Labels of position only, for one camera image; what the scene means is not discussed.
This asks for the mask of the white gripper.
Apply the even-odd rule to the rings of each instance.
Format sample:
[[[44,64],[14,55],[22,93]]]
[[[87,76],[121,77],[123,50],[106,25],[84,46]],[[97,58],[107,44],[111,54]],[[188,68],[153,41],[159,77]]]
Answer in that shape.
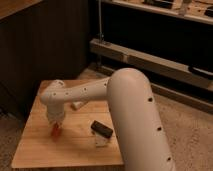
[[[65,111],[63,104],[54,104],[47,106],[46,112],[47,119],[51,125],[61,125],[65,119]]]

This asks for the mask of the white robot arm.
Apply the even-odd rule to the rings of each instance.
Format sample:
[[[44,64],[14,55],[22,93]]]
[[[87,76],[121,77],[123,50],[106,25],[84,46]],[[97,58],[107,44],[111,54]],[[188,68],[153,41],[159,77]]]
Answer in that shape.
[[[97,100],[108,104],[125,171],[176,171],[150,81],[141,71],[122,68],[70,88],[55,80],[40,95],[52,122],[64,115],[67,102]]]

